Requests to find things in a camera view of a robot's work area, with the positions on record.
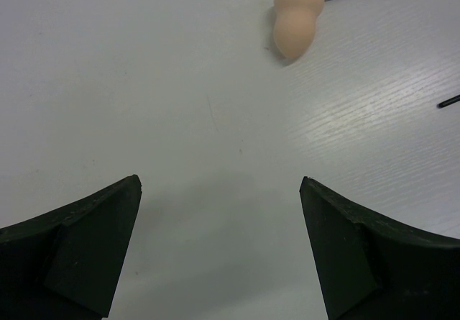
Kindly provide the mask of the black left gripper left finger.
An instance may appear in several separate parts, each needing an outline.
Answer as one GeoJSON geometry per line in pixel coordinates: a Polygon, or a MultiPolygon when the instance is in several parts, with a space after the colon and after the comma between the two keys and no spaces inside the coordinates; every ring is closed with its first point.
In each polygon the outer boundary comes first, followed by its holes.
{"type": "Polygon", "coordinates": [[[2,319],[104,319],[142,197],[137,175],[1,229],[2,319]]]}

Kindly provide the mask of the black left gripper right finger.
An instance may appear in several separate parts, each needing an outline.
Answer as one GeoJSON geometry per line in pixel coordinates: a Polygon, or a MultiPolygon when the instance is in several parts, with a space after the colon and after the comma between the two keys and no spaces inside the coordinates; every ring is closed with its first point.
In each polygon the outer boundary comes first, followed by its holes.
{"type": "Polygon", "coordinates": [[[303,216],[329,319],[458,319],[459,240],[305,177],[303,216]]]}

